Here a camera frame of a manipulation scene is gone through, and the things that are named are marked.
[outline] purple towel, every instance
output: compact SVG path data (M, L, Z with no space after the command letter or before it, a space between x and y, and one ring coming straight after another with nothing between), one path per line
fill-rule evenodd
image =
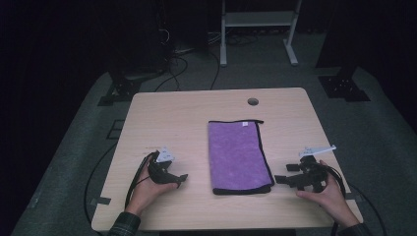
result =
M208 123L212 191L216 195L270 192L274 184L257 120Z

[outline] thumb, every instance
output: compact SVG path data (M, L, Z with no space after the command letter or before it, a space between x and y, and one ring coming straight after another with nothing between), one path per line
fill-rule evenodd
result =
M311 192L307 192L307 191L297 191L295 194L299 198L310 200L310 201L315 202L317 204L319 204L320 201L321 201L320 196L316 193L311 193Z
M177 189L179 186L177 183L169 183L169 184L164 184L164 191L163 192L168 192L170 190L174 190Z

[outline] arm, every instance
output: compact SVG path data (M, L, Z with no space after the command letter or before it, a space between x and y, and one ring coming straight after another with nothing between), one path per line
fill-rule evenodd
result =
M164 185L155 184L149 178L148 165L150 160L151 158L149 158L145 168L142 170L142 173L138 178L138 183L141 183L135 187L128 206L125 208L124 212L119 214L116 222L108 232L108 236L135 235L139 225L141 224L140 217L147 206L153 203L159 195L178 187L175 183Z
M302 199L310 200L320 205L334 221L340 224L342 228L345 228L340 231L340 235L371 235L366 226L359 222L358 218L356 218L355 214L353 214L352 210L349 208L349 205L342 196L340 188L333 176L328 175L326 187L322 192L310 193L306 191L297 191L296 195Z

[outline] hand-mounted device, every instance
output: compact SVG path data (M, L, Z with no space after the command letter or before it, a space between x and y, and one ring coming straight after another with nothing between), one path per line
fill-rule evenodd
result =
M287 184L289 187L297 187L298 190L304 190L304 187L313 185L313 191L319 193L323 190L322 182L328 177L328 169L318 164L312 155L303 156L300 164L287 164L288 171L300 171L302 174L294 176L275 175L277 184Z
M178 188L181 185L181 182L184 182L188 174L181 175L177 177L173 174L168 173L168 167L171 165L172 160L165 160L161 158L163 153L160 153L158 150L152 153L152 158L149 162L148 172L150 179L156 184L168 184L168 183L176 183Z
M180 177L177 177L175 175L168 173L167 169L171 165L173 159L174 157L169 153L166 147L164 147L161 150L161 152L157 150L155 152L150 153L144 158L144 160L139 166L138 171L136 172L135 177L133 178L132 183L129 187L129 191L126 195L125 208L129 204L129 201L132 197L132 193L135 187L138 184L140 184L142 181L148 178L150 178L156 184L176 183L178 185L178 188L180 187L181 183L187 179L188 174L184 174L184 175L181 175ZM146 177L145 179L137 182L139 176L142 173L142 170L145 168L145 165L148 163L148 160L149 160L149 165L148 165L149 177Z

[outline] floor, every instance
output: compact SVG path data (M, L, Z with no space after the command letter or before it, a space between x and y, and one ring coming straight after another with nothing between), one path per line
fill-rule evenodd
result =
M228 65L219 68L212 89L305 89L329 142L337 146L334 153L346 179L376 207L388 235L413 235L417 231L417 211L413 209L417 204L417 136L378 81L360 68L353 80L371 101L346 102L327 97L318 76L334 75L338 69L315 68L325 36L295 34L297 67L289 64L282 45L284 34L259 36L244 46L228 46ZM218 57L219 46L212 46L210 51ZM179 89L210 89L217 73L213 55L199 52L181 58L188 67L177 77ZM178 74L184 66L184 61L173 59L172 73ZM166 73L143 83L141 92L154 91L169 77ZM112 106L97 106L110 85L108 74L97 78L13 235L95 235L85 208L92 218L114 151L111 147L116 143L107 135L115 120L125 119L130 105L116 102ZM171 80L158 91L177 89ZM358 206L374 235L382 235L370 204L361 198ZM298 236L330 233L329 228L296 231Z

